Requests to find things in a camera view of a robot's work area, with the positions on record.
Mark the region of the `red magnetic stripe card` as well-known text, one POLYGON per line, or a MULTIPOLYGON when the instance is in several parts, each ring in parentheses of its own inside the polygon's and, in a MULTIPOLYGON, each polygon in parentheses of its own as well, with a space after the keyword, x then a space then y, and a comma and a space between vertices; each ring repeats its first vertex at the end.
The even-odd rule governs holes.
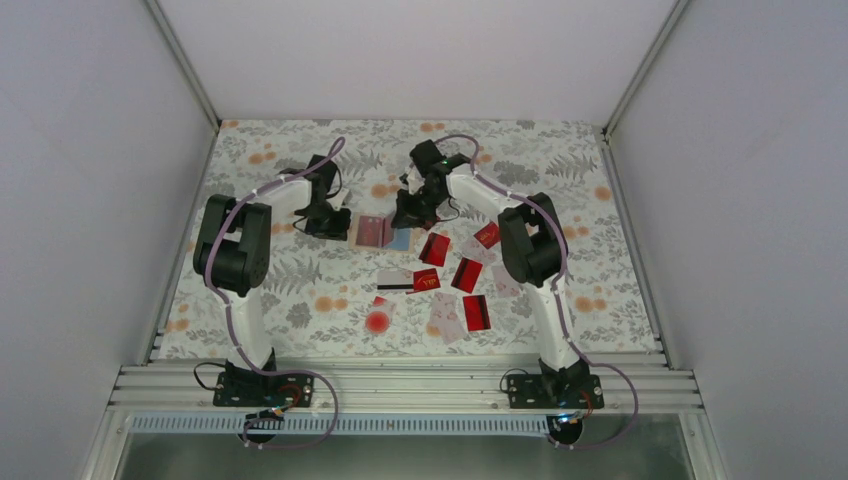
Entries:
POLYGON ((357 220, 355 244, 370 248, 383 248, 394 239, 394 229, 386 217, 360 215, 357 220))

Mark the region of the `beige leather card holder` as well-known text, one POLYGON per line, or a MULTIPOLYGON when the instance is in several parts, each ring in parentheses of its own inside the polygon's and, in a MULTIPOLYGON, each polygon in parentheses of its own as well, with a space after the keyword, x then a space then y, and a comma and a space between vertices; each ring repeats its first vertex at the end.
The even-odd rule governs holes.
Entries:
POLYGON ((393 228, 390 216, 357 213, 349 232, 349 246, 367 251, 409 253, 414 248, 415 238, 413 230, 393 228))

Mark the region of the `red VIP card small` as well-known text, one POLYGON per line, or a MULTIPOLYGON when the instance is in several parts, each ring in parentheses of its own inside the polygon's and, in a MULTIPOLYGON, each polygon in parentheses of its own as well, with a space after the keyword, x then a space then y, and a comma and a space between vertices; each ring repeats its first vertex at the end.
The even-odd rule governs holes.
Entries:
POLYGON ((489 222, 474 234, 476 241, 489 250, 501 241, 500 230, 495 222, 489 222))

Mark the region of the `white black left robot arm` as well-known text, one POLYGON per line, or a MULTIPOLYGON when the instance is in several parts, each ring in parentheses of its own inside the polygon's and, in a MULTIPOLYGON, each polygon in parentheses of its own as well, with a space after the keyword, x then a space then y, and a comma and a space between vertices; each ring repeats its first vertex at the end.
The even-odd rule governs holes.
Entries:
POLYGON ((205 205, 193 268, 222 302, 234 352, 216 392, 255 405, 284 392, 275 352, 265 332, 261 300, 254 295, 268 275, 271 229, 277 213, 294 213, 306 235, 344 241, 352 213, 339 206, 341 175, 331 155, 315 155, 304 169, 285 169, 271 182, 237 199, 215 194, 205 205))

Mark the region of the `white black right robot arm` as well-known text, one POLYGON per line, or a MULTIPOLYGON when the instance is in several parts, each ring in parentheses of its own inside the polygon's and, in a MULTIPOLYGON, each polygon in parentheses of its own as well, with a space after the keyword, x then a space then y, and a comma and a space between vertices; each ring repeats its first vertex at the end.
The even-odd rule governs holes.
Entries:
POLYGON ((565 407, 580 393, 578 377, 588 367, 570 344, 565 305, 557 282, 566 273, 567 246, 551 199, 543 194, 525 197, 485 178, 475 161, 463 154, 443 154, 426 140, 410 152, 415 184, 397 193, 391 226, 424 228, 436 225, 437 210, 448 200, 464 202, 495 221, 501 258, 508 274, 523 285, 541 334, 540 369, 544 399, 565 407))

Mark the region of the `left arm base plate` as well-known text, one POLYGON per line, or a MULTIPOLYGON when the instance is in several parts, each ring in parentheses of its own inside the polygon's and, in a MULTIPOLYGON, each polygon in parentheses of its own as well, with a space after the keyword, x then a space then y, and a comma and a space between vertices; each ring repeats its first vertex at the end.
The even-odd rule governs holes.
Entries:
POLYGON ((216 407, 307 408, 314 383, 313 375, 302 373, 268 377, 224 372, 218 376, 212 403, 216 407))

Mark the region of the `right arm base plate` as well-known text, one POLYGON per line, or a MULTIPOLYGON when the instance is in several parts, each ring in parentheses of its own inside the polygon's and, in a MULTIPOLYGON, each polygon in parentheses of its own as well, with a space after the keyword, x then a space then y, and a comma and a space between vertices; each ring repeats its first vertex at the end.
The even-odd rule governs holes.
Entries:
POLYGON ((541 374, 513 373, 505 377, 503 389, 513 409, 603 409, 605 399, 597 375, 584 377, 568 387, 547 385, 541 374))

